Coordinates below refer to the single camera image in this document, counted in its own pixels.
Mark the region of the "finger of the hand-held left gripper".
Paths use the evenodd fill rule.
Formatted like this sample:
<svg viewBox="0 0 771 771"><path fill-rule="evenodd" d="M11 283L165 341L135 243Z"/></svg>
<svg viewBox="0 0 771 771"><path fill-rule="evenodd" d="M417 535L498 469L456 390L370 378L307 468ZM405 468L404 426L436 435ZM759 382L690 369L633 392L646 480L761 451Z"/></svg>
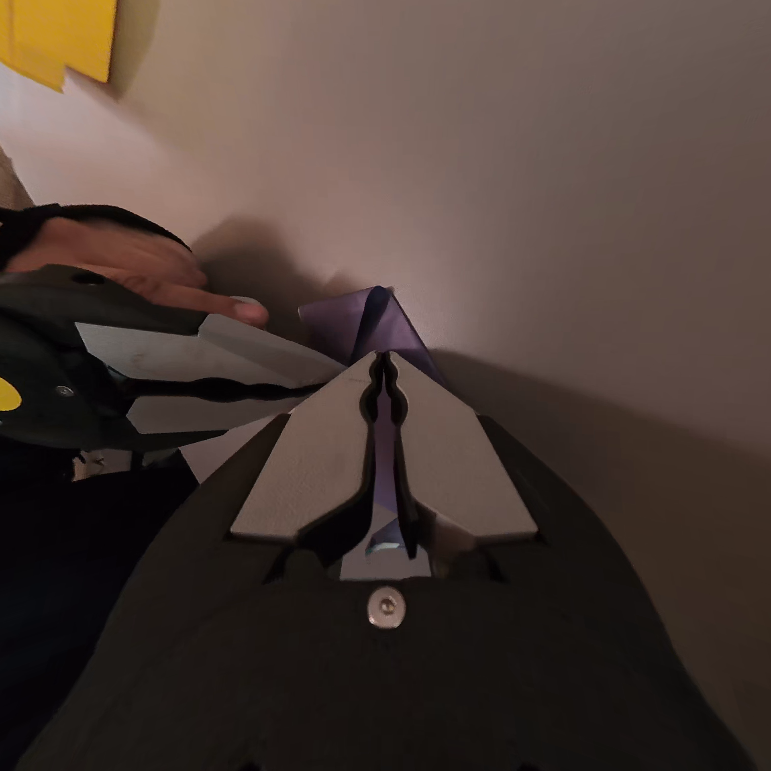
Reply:
<svg viewBox="0 0 771 771"><path fill-rule="evenodd" d="M226 379L289 389L333 380L345 366L282 337L219 314L195 335L75 323L86 350L130 379Z"/></svg>
<svg viewBox="0 0 771 771"><path fill-rule="evenodd" d="M183 395L141 395L126 417L143 435L226 431L288 412L315 392L315 385L231 385L219 392L195 385Z"/></svg>

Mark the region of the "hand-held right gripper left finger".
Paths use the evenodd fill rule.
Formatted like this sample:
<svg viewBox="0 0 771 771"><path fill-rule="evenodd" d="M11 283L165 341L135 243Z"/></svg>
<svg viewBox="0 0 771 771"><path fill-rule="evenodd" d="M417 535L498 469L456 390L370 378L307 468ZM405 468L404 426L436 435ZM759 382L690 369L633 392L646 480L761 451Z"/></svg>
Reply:
<svg viewBox="0 0 771 771"><path fill-rule="evenodd" d="M230 534L312 551L325 567L369 531L382 354L370 352L285 422Z"/></svg>

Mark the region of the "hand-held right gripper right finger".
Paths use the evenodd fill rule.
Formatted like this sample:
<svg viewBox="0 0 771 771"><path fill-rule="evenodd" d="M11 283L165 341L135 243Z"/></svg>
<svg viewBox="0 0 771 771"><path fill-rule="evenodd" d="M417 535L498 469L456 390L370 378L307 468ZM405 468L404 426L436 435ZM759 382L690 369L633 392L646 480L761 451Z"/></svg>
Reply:
<svg viewBox="0 0 771 771"><path fill-rule="evenodd" d="M533 539L532 515L473 408L395 352L384 356L395 427L397 517L410 558L453 561Z"/></svg>

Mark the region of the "purple paper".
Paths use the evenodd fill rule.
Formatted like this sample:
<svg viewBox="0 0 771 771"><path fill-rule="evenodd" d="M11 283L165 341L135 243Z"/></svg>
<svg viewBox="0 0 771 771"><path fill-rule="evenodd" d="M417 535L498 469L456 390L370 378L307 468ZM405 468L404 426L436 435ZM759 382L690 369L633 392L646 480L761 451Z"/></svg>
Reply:
<svg viewBox="0 0 771 771"><path fill-rule="evenodd" d="M308 346L332 359L349 363L366 352L394 351L441 386L446 383L398 303L392 290L373 287L301 306L298 310L308 333ZM231 429L222 436L185 446L185 461L202 483L239 448L261 431L270 418ZM375 487L371 527L342 560L337 573L342 580L396 581L404 577L430 575L426 552L419 549L410 560L397 522L394 458L396 428L391 419L390 399L385 390L378 401L375 424Z"/></svg>

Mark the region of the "person's left hand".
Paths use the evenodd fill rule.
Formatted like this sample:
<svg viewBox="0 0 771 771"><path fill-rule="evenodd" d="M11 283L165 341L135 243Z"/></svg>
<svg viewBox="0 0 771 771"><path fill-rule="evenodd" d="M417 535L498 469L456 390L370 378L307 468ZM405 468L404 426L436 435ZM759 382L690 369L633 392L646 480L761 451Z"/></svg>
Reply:
<svg viewBox="0 0 771 771"><path fill-rule="evenodd" d="M46 265L102 275L159 306L218 314L261 329L268 322L261 304L209 291L197 258L185 246L106 220L46 221L5 272L32 272Z"/></svg>

